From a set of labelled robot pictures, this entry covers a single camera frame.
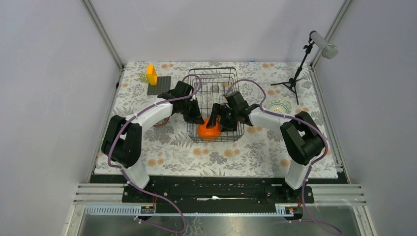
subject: silver cylinder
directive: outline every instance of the silver cylinder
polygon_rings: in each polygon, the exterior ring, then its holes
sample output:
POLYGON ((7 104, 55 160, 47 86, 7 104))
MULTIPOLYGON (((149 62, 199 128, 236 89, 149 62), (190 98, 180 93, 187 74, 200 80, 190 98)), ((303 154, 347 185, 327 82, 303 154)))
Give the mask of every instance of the silver cylinder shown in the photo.
POLYGON ((310 33, 310 38, 317 44, 317 46, 322 50, 323 57, 327 59, 332 59, 337 55, 337 47, 334 44, 330 44, 325 40, 319 33, 312 31, 310 33))

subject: glass panel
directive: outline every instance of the glass panel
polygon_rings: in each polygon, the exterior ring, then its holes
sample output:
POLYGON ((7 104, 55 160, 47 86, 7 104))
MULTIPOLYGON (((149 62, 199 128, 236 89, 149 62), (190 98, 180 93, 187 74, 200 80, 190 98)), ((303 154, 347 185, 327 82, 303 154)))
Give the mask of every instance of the glass panel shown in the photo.
MULTIPOLYGON (((343 235, 359 236, 360 231, 353 210, 348 206, 319 206, 309 207, 309 211, 319 220, 327 221, 339 227, 343 235)), ((288 223, 282 217, 226 217, 204 216, 186 217, 188 226, 183 235, 186 236, 251 236, 251 235, 274 235, 274 236, 327 236, 314 223, 288 223)), ((179 229, 182 227, 180 217, 154 216, 150 222, 179 229)), ((175 235, 156 227, 138 224, 130 216, 105 216, 85 215, 80 229, 81 236, 106 235, 106 236, 137 236, 137 235, 175 235)))

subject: tripod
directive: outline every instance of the tripod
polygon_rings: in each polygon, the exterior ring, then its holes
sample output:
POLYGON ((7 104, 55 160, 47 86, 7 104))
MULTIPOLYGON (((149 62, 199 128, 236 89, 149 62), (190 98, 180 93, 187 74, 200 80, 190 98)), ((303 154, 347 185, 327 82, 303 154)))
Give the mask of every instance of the tripod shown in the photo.
POLYGON ((313 45, 314 45, 314 42, 311 38, 308 40, 308 45, 304 45, 303 49, 305 49, 305 55, 304 55, 304 58, 302 59, 301 65, 299 66, 299 68, 297 69, 296 74, 294 75, 294 78, 290 78, 287 82, 271 84, 271 85, 284 85, 285 87, 287 87, 291 92, 293 92, 296 95, 297 105, 299 105, 299 103, 298 103, 298 95, 297 95, 296 85, 297 85, 297 81, 301 80, 301 79, 297 79, 297 77, 299 76, 300 72, 302 71, 302 65, 304 64, 305 59, 307 58, 307 55, 309 53, 311 53, 311 49, 313 48, 313 45))

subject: white wall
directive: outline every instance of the white wall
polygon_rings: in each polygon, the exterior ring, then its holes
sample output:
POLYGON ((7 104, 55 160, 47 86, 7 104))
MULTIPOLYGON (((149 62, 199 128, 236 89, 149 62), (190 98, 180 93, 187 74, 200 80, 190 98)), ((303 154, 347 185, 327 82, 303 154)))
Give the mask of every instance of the white wall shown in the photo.
POLYGON ((92 3, 124 62, 301 61, 309 33, 325 35, 343 0, 92 3))
POLYGON ((0 1, 0 235, 60 235, 118 69, 80 0, 0 1))
POLYGON ((319 81, 379 236, 416 235, 417 1, 354 1, 319 81))

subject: metal wire rack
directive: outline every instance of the metal wire rack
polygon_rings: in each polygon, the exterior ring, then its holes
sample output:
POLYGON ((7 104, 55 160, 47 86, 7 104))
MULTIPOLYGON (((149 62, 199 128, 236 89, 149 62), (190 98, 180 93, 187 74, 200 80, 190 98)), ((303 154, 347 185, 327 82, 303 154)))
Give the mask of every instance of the metal wire rack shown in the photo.
MULTIPOLYGON (((202 88, 196 94, 198 105, 203 119, 209 118, 214 103, 226 103, 224 94, 230 86, 238 80, 238 73, 234 67, 220 67, 220 68, 194 68, 189 70, 188 74, 195 74, 200 76, 202 81, 202 88)), ((190 76, 188 84, 194 88, 198 87, 199 81, 190 76)), ((230 92, 239 91, 239 85, 235 84, 230 92)), ((197 124, 188 124, 187 131, 191 140, 196 143, 206 142, 227 142, 236 141, 240 139, 245 133, 244 125, 238 123, 236 131, 221 132, 220 136, 215 138, 205 137, 202 139, 197 134, 197 124)))

